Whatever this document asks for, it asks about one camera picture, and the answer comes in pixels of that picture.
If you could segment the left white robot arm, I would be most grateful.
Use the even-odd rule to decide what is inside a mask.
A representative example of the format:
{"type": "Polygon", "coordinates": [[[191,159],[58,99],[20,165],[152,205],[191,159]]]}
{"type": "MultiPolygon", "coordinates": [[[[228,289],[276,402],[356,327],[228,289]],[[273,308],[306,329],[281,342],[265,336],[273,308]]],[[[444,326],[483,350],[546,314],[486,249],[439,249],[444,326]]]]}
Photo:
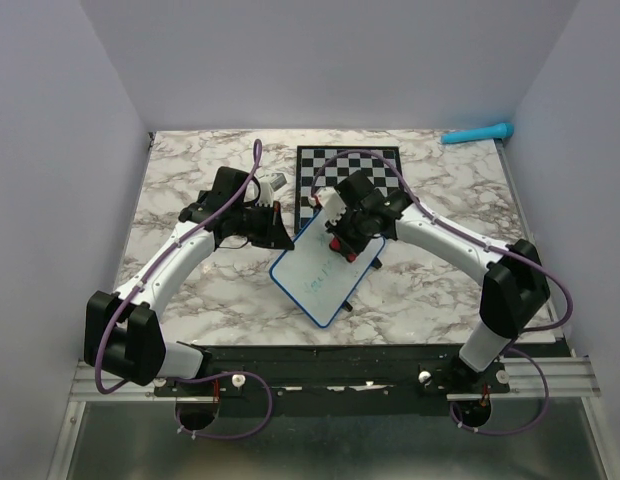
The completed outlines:
{"type": "Polygon", "coordinates": [[[181,285],[228,237],[257,248],[291,250],[293,241],[274,194],[286,183],[281,173],[259,179],[231,167],[217,170],[213,185],[181,210],[168,240],[133,278],[112,293],[88,300],[84,360],[140,386],[177,378],[191,395],[204,393],[212,372],[201,348],[164,340],[160,318],[181,285]]]}

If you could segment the black white chessboard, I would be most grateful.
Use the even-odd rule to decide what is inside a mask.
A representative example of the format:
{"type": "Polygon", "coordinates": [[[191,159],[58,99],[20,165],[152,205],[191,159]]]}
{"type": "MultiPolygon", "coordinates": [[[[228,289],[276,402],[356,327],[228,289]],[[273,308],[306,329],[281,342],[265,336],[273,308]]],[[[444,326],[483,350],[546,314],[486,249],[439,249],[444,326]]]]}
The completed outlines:
{"type": "Polygon", "coordinates": [[[383,156],[401,173],[401,158],[397,146],[298,146],[296,149],[294,232],[298,233],[314,216],[308,197],[311,183],[325,161],[336,154],[349,150],[366,150],[366,153],[350,153],[328,166],[316,186],[335,187],[352,173],[361,170],[368,180],[384,195],[401,189],[391,169],[370,152],[383,156]]]}

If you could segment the blue framed whiteboard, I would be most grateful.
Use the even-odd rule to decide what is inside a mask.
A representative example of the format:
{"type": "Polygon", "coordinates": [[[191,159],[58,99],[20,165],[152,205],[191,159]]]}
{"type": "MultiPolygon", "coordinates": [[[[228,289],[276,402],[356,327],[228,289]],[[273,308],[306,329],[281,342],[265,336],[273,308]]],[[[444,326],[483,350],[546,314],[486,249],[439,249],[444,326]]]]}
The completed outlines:
{"type": "Polygon", "coordinates": [[[338,316],[386,244],[384,238],[371,240],[350,263],[329,248],[333,235],[326,223],[325,213],[316,213],[295,237],[294,248],[270,268],[274,283],[322,329],[338,316]]]}

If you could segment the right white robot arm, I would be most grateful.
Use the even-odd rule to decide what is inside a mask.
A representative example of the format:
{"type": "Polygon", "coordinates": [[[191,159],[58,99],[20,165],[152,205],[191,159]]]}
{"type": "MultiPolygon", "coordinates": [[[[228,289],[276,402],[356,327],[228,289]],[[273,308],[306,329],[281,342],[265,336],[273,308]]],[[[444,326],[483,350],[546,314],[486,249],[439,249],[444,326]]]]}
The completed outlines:
{"type": "Polygon", "coordinates": [[[326,215],[331,249],[348,262],[382,237],[424,249],[480,286],[480,322],[449,370],[452,384],[461,391],[484,383],[488,366],[549,299],[538,252],[527,240],[507,244],[480,236],[437,216],[406,190],[383,195],[360,171],[310,198],[326,215]]]}

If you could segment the red bow-shaped eraser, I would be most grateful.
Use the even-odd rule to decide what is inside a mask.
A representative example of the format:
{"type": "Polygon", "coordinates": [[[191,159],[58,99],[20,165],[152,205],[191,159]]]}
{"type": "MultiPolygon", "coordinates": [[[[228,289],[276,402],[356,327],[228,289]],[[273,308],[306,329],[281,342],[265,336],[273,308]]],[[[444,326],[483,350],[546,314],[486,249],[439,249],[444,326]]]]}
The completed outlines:
{"type": "Polygon", "coordinates": [[[353,263],[358,257],[356,252],[354,252],[347,244],[343,243],[337,237],[334,237],[330,241],[329,248],[331,251],[343,257],[348,263],[353,263]]]}

